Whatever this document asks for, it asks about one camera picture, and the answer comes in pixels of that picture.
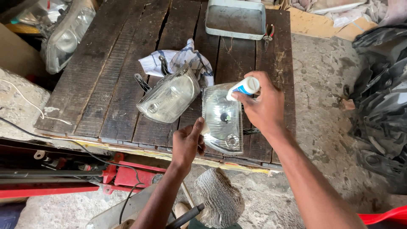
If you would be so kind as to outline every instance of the wooden table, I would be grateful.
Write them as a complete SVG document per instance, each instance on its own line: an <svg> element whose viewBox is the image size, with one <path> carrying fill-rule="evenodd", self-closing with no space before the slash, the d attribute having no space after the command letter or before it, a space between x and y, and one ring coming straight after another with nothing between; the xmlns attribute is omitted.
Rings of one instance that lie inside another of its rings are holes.
<svg viewBox="0 0 407 229"><path fill-rule="evenodd" d="M46 107L57 110L38 119L37 132L95 143L171 153L175 130L201 116L199 95L172 124L153 122L139 114L136 104L144 92L133 75L150 86L161 78L144 73L138 59L155 50L180 50L188 38L211 63L215 84L236 82L252 70L267 71L285 93L285 122L295 133L295 101L288 11L266 10L275 25L267 52L264 41L206 34L206 2L191 0L109 0L103 3L60 78ZM247 116L244 128L253 128ZM208 150L205 160L243 166L277 168L277 155L261 134L244 137L244 154L226 156Z"/></svg>

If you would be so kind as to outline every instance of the pliers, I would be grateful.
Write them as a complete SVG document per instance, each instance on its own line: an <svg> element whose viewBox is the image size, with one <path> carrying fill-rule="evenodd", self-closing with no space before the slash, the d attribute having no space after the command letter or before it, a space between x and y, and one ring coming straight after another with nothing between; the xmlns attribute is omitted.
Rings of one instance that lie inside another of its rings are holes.
<svg viewBox="0 0 407 229"><path fill-rule="evenodd" d="M266 25L266 34L263 37L263 40L266 42L264 43L264 51L267 51L267 47L269 46L269 42L273 40L272 36L274 34L274 25L271 24L271 32L270 35L267 34L267 29L269 28L269 25Z"/></svg>

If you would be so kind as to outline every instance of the metal tray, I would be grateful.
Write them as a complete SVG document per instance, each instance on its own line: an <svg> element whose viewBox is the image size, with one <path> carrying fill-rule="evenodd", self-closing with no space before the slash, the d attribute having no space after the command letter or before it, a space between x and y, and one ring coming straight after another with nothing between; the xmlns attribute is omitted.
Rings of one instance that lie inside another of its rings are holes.
<svg viewBox="0 0 407 229"><path fill-rule="evenodd" d="M208 34L261 40L266 33L266 10L262 3L209 0L205 31Z"/></svg>

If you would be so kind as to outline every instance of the dirty floor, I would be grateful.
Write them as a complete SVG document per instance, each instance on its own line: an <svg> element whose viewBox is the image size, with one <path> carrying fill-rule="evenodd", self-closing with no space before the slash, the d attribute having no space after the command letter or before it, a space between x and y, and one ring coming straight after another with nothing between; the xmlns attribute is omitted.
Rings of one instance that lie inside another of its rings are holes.
<svg viewBox="0 0 407 229"><path fill-rule="evenodd" d="M361 61L351 42L292 35L297 142L334 188L359 213L383 212L405 205L403 197L386 194L380 176L357 167L355 154L363 147L347 136L352 112L342 112L338 99L345 84L355 81ZM207 167L193 165L185 183L197 201L194 180ZM284 173L250 174L226 171L245 200L239 220L244 229L304 228ZM114 192L30 198L17 229L84 229L93 216L126 197Z"/></svg>

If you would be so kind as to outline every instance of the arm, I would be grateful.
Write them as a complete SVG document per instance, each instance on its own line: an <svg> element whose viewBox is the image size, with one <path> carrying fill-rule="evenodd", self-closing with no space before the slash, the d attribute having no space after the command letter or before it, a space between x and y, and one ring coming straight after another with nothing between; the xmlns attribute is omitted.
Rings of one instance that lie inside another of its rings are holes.
<svg viewBox="0 0 407 229"><path fill-rule="evenodd" d="M258 127L276 151L293 190L306 228L365 229L366 226L327 179L306 157L284 125L284 94L270 81L266 72L250 72L260 82L256 100L234 92L251 123Z"/></svg>
<svg viewBox="0 0 407 229"><path fill-rule="evenodd" d="M203 125L204 119L200 117L194 126L186 126L174 132L171 164L130 229L157 229L166 226L178 189L191 170L196 153L203 155L206 149L204 138L200 135Z"/></svg>

